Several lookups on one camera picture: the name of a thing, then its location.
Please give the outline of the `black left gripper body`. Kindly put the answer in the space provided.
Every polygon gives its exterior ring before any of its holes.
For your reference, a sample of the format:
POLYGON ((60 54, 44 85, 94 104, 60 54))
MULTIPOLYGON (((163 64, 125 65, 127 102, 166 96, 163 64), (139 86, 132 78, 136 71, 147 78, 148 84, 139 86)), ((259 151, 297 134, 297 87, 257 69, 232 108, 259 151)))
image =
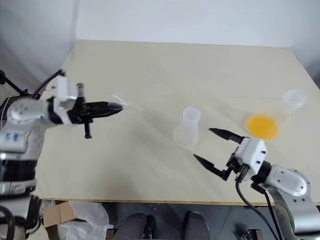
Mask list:
POLYGON ((86 139, 91 139, 91 129, 90 124, 93 122, 93 119, 89 116, 89 109, 87 102, 85 100, 84 94, 84 84, 77 83, 77 98, 74 103, 74 106, 71 110, 68 111, 68 116, 72 124, 84 125, 84 137, 86 139))

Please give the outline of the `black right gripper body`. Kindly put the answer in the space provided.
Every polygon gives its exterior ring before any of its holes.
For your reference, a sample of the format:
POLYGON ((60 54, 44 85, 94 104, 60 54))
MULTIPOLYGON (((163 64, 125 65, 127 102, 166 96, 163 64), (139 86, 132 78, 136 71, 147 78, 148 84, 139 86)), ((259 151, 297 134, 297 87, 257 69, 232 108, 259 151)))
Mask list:
POLYGON ((235 152, 231 154, 226 166, 230 172, 233 171, 235 174, 237 174, 236 179, 240 181, 245 179, 250 169, 249 165, 241 163, 241 161, 236 158, 235 152))

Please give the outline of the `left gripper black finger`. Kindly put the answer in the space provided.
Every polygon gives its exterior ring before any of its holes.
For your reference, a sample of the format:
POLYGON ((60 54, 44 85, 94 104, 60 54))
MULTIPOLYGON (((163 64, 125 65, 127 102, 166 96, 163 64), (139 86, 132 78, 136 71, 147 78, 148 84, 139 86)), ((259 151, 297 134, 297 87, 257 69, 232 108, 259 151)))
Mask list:
POLYGON ((106 108, 106 109, 90 109, 86 114, 87 119, 107 118, 112 115, 118 114, 122 111, 122 108, 106 108))
POLYGON ((122 110, 123 106, 116 102, 96 101, 87 102, 86 107, 90 110, 122 110))

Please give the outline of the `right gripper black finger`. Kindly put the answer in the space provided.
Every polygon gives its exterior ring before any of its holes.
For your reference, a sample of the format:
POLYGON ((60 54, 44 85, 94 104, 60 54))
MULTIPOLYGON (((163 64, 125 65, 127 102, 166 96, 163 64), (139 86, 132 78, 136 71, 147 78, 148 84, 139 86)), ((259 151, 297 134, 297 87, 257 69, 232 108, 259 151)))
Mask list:
POLYGON ((231 140, 237 144, 241 144, 244 139, 243 136, 237 135, 229 130, 220 128, 209 128, 208 130, 227 141, 231 140))
POLYGON ((215 165, 211 162, 209 162, 208 160, 193 154, 193 156, 200 162, 200 164, 207 169, 208 171, 210 171, 211 173, 215 174, 216 176, 218 176, 219 178, 221 178, 222 180, 226 181, 229 176, 230 176, 230 169, 223 169, 223 170, 219 170, 215 167, 215 165))

